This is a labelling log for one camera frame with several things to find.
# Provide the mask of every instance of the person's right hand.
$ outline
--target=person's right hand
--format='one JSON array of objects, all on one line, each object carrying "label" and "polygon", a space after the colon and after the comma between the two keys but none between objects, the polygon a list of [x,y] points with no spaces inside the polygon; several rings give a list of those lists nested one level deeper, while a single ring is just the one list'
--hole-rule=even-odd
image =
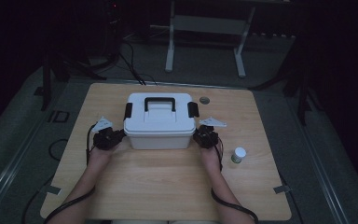
[{"label": "person's right hand", "polygon": [[[220,156],[222,157],[222,146],[221,144],[216,145]],[[220,173],[220,161],[219,157],[217,156],[216,149],[214,147],[210,148],[201,148],[201,161],[202,164],[205,167],[205,170],[208,172],[208,174],[212,174],[214,172]]]}]

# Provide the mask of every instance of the person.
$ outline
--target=person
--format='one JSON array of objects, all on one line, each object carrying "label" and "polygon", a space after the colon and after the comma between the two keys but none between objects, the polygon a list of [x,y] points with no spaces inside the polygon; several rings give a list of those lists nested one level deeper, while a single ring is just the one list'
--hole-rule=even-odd
[{"label": "person", "polygon": [[[221,152],[221,147],[216,145],[218,150]],[[70,202],[73,199],[76,199],[91,189],[94,188],[97,183],[100,175],[103,173],[103,170],[106,168],[107,164],[110,162],[113,152],[117,146],[113,147],[110,150],[100,150],[97,147],[94,148],[89,154],[89,164],[84,171],[83,175],[77,181],[75,187],[65,199],[66,202]],[[240,202],[235,197],[234,193],[231,191],[227,181],[220,172],[220,162],[218,161],[217,153],[214,148],[201,148],[200,149],[200,159],[205,168],[206,174],[209,177],[210,183],[214,193],[223,201],[228,203],[234,203],[241,205]],[[54,223],[66,223],[66,224],[78,224],[84,223],[86,220],[86,214],[90,206],[91,197],[75,203],[72,206],[67,207],[62,210],[56,216],[48,221],[48,224]],[[238,211],[236,209],[226,207],[220,203],[216,204],[217,212],[220,217],[220,222],[222,224],[253,224],[254,220],[246,213]],[[134,223],[125,220],[115,220],[112,223]],[[138,221],[137,223],[160,223],[153,221]],[[170,224],[183,224],[183,223],[193,223],[191,221],[170,221]]]}]

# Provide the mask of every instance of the plastic container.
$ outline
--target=plastic container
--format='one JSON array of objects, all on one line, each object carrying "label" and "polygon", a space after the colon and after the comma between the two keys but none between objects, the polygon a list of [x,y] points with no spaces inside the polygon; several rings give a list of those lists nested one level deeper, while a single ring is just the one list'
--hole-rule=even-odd
[{"label": "plastic container", "polygon": [[243,147],[237,147],[231,156],[231,160],[235,163],[240,163],[246,156],[246,150]]},{"label": "plastic container", "polygon": [[124,132],[134,149],[187,148],[198,116],[198,105],[187,93],[132,93]]}]

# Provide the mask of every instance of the tabletop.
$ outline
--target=tabletop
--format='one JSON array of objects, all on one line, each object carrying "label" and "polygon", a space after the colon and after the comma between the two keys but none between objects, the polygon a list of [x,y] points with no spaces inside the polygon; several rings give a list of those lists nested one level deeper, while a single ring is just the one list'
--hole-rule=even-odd
[{"label": "tabletop", "polygon": [[[224,144],[222,174],[241,204],[260,220],[287,220],[291,211],[273,159],[255,98],[250,91],[180,86],[140,86],[95,83],[89,88],[76,124],[62,155],[41,216],[58,207],[86,168],[86,140],[92,124],[102,116],[123,128],[125,105],[133,92],[184,92],[198,103],[200,119],[213,117],[227,124],[216,127]],[[210,103],[200,103],[208,97]],[[244,147],[241,163],[231,161],[236,147]],[[211,186],[200,161],[200,150],[191,139],[186,149],[132,149],[128,137],[114,152],[93,195],[92,219],[218,220]]]}]

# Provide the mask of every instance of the dark background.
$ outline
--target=dark background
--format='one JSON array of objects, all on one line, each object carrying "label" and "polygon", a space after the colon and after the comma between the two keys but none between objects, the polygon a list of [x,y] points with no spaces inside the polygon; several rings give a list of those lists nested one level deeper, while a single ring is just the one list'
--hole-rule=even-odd
[{"label": "dark background", "polygon": [[[169,1],[115,2],[123,8],[124,23],[142,34],[147,35],[145,27],[149,23],[169,24]],[[196,8],[205,15],[224,8],[225,4],[208,1],[205,6],[191,3],[197,1],[187,2],[179,9],[191,14]],[[314,57],[310,85],[358,173],[358,1],[313,1],[311,7],[301,6],[303,3],[306,2],[257,4],[251,32],[298,37],[301,33],[307,38],[308,50]],[[58,43],[79,58],[108,53],[100,52],[100,45],[93,45],[103,38],[104,4],[103,0],[0,1],[0,115],[23,81],[42,65],[50,43]],[[219,11],[223,17],[242,16],[236,11]]]}]

